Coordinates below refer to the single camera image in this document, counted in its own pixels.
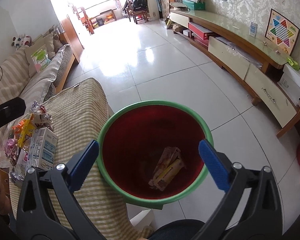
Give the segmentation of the orange snack bag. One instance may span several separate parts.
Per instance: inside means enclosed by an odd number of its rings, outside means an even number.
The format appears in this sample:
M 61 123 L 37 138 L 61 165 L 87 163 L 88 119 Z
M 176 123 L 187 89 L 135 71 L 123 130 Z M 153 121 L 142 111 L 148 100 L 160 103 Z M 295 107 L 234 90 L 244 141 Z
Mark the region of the orange snack bag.
M 16 125 L 12 127 L 13 133 L 14 133 L 14 139 L 19 139 L 20 134 L 22 132 L 22 126 L 21 125 Z

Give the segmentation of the yellow juice box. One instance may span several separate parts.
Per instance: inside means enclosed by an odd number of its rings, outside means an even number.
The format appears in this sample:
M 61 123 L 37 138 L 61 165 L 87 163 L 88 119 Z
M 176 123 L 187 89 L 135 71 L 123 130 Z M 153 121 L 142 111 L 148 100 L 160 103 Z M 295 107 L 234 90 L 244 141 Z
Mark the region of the yellow juice box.
M 18 147 L 23 148 L 27 141 L 32 137 L 33 131 L 37 128 L 34 124 L 34 114 L 28 114 L 26 119 L 19 122 L 21 126 L 20 135 L 18 139 Z

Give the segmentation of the red white paper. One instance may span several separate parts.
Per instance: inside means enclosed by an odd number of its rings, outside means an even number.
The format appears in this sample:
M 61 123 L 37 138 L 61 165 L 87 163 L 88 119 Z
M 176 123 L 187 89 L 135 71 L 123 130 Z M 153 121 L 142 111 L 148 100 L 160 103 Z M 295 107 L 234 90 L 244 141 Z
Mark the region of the red white paper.
M 44 105 L 40 104 L 36 100 L 34 100 L 30 108 L 30 115 L 30 120 L 37 129 L 48 128 L 51 131 L 54 130 L 52 116 L 47 113 Z

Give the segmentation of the white blue milk carton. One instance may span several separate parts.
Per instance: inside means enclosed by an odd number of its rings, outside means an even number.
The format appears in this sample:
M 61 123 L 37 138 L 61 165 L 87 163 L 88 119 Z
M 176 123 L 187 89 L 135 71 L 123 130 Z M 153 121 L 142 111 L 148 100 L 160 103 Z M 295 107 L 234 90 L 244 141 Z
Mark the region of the white blue milk carton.
M 36 129 L 31 138 L 26 171 L 31 167 L 37 167 L 42 170 L 52 170 L 57 141 L 58 136 L 50 129 L 46 127 Z

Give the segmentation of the yellow crushed carton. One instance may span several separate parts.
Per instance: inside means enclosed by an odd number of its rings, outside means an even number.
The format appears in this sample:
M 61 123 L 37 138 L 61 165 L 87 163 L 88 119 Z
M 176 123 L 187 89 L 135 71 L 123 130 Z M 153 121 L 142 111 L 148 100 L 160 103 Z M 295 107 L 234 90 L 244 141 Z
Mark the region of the yellow crushed carton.
M 185 167 L 181 151 L 177 147 L 166 147 L 154 169 L 153 177 L 148 182 L 152 189 L 164 191 L 168 184 Z

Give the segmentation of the pink plastic bag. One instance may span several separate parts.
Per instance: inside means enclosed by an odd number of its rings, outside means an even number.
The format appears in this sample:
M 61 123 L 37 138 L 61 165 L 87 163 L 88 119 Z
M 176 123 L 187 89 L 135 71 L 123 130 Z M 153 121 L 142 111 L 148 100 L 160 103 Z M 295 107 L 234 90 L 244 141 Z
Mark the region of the pink plastic bag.
M 17 139 L 11 138 L 6 141 L 4 151 L 6 157 L 10 158 L 16 155 L 18 148 L 18 141 Z

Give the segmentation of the striped beige sofa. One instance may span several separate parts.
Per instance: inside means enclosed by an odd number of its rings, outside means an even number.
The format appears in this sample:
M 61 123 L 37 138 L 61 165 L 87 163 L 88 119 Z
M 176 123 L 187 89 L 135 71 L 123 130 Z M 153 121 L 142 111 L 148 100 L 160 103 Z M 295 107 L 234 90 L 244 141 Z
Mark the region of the striped beige sofa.
M 30 74 L 26 49 L 20 48 L 0 65 L 0 105 L 19 97 L 28 113 L 34 101 L 43 103 L 56 94 L 73 52 L 70 45 L 62 46 L 45 69 Z

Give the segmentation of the cow plush toy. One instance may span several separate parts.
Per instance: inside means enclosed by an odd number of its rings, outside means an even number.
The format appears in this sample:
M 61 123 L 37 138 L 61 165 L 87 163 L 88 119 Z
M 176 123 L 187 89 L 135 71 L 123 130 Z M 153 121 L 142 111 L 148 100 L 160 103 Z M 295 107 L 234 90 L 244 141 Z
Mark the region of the cow plush toy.
M 31 46 L 32 38 L 27 35 L 21 36 L 14 36 L 12 38 L 11 46 L 14 47 L 16 50 L 20 49 L 23 46 Z

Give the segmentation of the beige sofa pillow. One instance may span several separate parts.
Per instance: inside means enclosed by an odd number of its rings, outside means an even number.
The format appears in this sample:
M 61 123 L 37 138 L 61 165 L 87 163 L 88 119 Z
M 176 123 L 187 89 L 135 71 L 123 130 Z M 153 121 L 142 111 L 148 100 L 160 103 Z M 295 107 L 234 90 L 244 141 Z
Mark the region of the beige sofa pillow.
M 53 34 L 40 37 L 32 46 L 25 49 L 29 63 L 29 77 L 44 70 L 56 55 Z

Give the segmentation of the red bin with green rim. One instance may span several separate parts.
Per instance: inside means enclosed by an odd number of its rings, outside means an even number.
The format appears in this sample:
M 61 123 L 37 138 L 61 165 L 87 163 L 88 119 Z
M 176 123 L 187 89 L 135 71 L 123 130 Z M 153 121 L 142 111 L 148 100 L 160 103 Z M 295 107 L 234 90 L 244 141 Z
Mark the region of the red bin with green rim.
M 199 143 L 213 144 L 211 131 L 194 110 L 175 102 L 149 100 L 115 113 L 98 135 L 98 169 L 124 202 L 161 210 L 195 191 L 208 170 Z M 149 185 L 164 149 L 181 150 L 183 167 L 164 191 Z

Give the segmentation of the wooden chair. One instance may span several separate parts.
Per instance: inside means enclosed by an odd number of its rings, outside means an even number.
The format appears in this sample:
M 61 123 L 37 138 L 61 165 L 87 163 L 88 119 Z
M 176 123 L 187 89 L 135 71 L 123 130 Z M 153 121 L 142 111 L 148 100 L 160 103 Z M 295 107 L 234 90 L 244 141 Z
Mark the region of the wooden chair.
M 131 18 L 133 19 L 135 24 L 138 24 L 140 21 L 149 21 L 146 10 L 135 11 L 130 0 L 127 0 L 127 4 L 128 5 L 126 7 L 126 13 L 128 15 L 129 21 L 131 21 Z

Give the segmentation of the black backpack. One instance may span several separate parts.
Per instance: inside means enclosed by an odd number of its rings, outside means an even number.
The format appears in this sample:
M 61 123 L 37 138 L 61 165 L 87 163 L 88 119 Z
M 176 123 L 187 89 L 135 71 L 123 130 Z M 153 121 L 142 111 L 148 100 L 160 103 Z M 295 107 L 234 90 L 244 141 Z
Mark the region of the black backpack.
M 134 0 L 133 1 L 133 10 L 134 11 L 143 11 L 147 10 L 148 2 L 147 0 Z

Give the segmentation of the chinese checkers board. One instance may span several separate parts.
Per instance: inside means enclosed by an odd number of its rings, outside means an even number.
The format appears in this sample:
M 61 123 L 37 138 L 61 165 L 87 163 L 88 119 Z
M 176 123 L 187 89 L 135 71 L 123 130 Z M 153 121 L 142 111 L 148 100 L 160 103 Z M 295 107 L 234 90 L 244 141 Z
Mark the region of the chinese checkers board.
M 265 38 L 275 44 L 279 50 L 291 55 L 300 34 L 300 29 L 288 18 L 271 9 Z

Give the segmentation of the red flat box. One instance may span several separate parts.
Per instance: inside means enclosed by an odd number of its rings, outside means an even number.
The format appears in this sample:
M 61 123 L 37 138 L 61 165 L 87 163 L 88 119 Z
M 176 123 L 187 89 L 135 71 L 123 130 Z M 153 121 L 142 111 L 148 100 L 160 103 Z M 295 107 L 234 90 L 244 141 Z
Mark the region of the red flat box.
M 190 31 L 195 33 L 202 40 L 208 40 L 209 36 L 214 34 L 213 31 L 211 31 L 207 28 L 204 28 L 201 25 L 198 25 L 198 24 L 193 23 L 193 22 L 188 23 L 188 28 L 190 29 Z

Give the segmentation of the small blue white card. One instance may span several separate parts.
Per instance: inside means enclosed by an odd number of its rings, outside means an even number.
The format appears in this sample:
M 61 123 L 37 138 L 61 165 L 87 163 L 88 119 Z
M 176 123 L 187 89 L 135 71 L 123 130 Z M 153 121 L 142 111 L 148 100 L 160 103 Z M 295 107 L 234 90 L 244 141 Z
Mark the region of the small blue white card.
M 250 27 L 249 27 L 249 35 L 252 37 L 256 37 L 257 34 L 257 27 L 258 25 L 254 22 L 250 22 Z

